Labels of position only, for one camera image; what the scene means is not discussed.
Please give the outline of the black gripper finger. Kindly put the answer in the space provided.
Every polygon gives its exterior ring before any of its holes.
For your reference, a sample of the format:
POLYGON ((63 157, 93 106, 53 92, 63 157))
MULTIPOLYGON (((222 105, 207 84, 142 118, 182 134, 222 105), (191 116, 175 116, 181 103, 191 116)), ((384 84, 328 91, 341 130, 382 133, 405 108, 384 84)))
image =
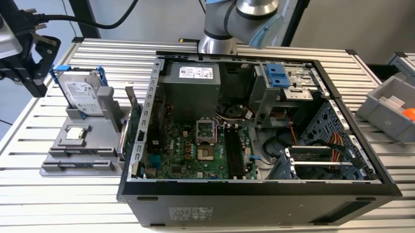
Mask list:
POLYGON ((34 97, 45 97, 47 93, 47 86, 45 85, 45 78, 54 66, 54 61, 62 45, 59 38, 47 35, 34 35, 35 51, 42 59, 34 65, 33 71, 33 88, 30 90, 34 97))
POLYGON ((9 63, 0 64, 0 80, 10 79, 17 84, 23 85, 27 89, 33 85, 33 75, 26 68, 14 67, 9 63))

